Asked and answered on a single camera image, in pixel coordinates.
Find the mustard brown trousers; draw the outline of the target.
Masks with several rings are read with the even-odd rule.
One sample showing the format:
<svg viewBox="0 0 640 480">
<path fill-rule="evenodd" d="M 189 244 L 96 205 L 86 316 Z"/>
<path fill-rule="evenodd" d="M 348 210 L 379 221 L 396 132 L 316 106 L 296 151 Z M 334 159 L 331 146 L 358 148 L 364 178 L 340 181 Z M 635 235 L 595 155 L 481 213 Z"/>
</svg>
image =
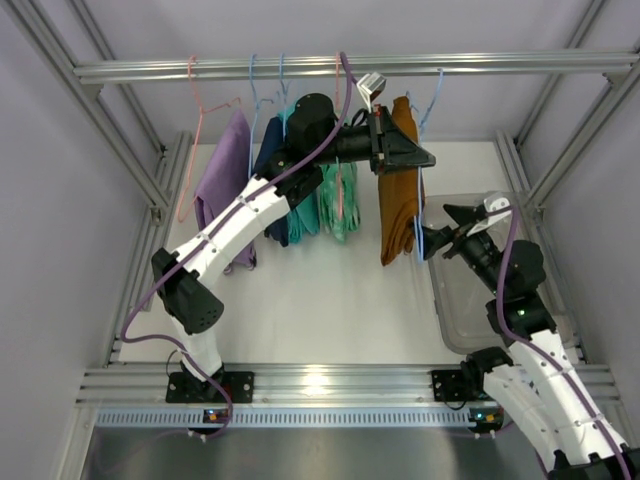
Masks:
<svg viewBox="0 0 640 480">
<path fill-rule="evenodd" d="M 414 248 L 414 219 L 418 215 L 418 172 L 416 169 L 378 177 L 382 266 Z"/>
</svg>

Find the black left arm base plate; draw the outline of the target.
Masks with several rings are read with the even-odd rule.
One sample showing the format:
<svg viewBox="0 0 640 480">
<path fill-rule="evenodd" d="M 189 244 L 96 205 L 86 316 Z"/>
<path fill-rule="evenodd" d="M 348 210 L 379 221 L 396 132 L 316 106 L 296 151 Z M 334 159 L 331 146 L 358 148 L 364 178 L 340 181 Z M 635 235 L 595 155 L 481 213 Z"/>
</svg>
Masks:
<svg viewBox="0 0 640 480">
<path fill-rule="evenodd" d="M 232 403 L 250 404 L 253 401 L 254 380 L 255 373 L 252 371 L 224 371 L 217 382 Z M 210 382 L 200 381 L 188 371 L 169 375 L 165 401 L 169 404 L 227 402 Z"/>
</svg>

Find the green tie-dye trousers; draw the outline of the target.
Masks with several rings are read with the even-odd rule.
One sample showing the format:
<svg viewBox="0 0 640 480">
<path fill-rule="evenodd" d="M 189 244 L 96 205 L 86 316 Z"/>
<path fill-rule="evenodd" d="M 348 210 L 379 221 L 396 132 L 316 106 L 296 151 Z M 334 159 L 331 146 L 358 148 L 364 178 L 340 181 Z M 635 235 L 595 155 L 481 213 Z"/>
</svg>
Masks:
<svg viewBox="0 0 640 480">
<path fill-rule="evenodd" d="M 361 217 L 357 190 L 357 166 L 334 163 L 322 167 L 323 182 L 317 190 L 321 227 L 340 242 L 357 232 Z"/>
</svg>

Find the light blue wire hanger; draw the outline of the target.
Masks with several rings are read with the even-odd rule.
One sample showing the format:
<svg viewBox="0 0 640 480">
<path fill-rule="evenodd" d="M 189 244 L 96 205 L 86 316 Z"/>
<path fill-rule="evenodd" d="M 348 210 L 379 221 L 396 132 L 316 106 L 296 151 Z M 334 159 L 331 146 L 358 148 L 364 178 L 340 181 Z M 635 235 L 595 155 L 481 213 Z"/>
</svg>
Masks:
<svg viewBox="0 0 640 480">
<path fill-rule="evenodd" d="M 418 131 L 418 143 L 422 144 L 423 137 L 427 130 L 427 125 L 429 119 L 431 117 L 432 111 L 438 102 L 438 99 L 441 94 L 442 84 L 444 81 L 445 73 L 442 68 L 437 69 L 438 72 L 438 81 L 435 87 L 433 96 L 429 105 L 421 111 L 416 103 L 412 100 L 411 94 L 409 91 L 406 92 L 407 97 L 409 99 L 409 106 L 412 111 L 414 111 L 418 115 L 417 122 L 417 131 Z M 424 174 L 423 168 L 419 167 L 417 169 L 417 181 L 416 181 L 416 193 L 418 194 L 418 213 L 413 219 L 413 228 L 414 228 L 414 236 L 415 236 L 415 244 L 416 244 L 416 257 L 419 263 L 424 263 L 424 233 L 422 231 L 422 220 L 424 209 L 426 206 L 425 200 L 425 185 L 424 185 Z"/>
</svg>

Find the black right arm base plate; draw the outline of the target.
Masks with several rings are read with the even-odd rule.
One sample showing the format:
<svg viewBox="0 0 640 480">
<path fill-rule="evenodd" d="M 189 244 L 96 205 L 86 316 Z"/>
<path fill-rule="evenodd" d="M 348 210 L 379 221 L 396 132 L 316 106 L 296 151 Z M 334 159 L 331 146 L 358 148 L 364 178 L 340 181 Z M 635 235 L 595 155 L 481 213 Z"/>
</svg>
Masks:
<svg viewBox="0 0 640 480">
<path fill-rule="evenodd" d="M 437 369 L 430 372 L 433 396 L 441 403 L 463 403 L 489 400 L 474 374 L 460 369 Z"/>
</svg>

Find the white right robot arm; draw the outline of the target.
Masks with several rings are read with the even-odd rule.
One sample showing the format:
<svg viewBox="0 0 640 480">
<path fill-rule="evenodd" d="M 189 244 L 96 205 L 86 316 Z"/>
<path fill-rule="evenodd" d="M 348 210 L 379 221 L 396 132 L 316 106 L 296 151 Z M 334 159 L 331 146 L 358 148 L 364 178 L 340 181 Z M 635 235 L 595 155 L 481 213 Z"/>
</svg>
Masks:
<svg viewBox="0 0 640 480">
<path fill-rule="evenodd" d="M 593 400 L 538 293 L 546 279 L 544 256 L 538 244 L 517 239 L 517 208 L 499 197 L 443 209 L 454 224 L 422 229 L 424 256 L 463 259 L 494 295 L 487 318 L 504 342 L 461 363 L 467 390 L 503 408 L 547 478 L 638 478 L 638 449 Z"/>
</svg>

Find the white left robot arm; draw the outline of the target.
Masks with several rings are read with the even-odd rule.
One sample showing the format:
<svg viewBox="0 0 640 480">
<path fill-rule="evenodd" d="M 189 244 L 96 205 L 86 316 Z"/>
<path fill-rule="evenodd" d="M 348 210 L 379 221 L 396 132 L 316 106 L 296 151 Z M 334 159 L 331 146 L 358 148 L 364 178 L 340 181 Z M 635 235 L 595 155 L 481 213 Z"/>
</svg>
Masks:
<svg viewBox="0 0 640 480">
<path fill-rule="evenodd" d="M 224 372 L 214 332 L 224 305 L 212 285 L 261 232 L 316 191 L 323 166 L 367 161 L 374 174 L 395 179 L 435 165 L 435 156 L 401 126 L 398 111 L 374 105 L 362 109 L 363 124 L 345 125 L 327 96 L 302 97 L 287 119 L 284 143 L 241 181 L 230 205 L 189 242 L 153 255 L 157 294 L 179 335 L 188 380 L 207 388 Z"/>
</svg>

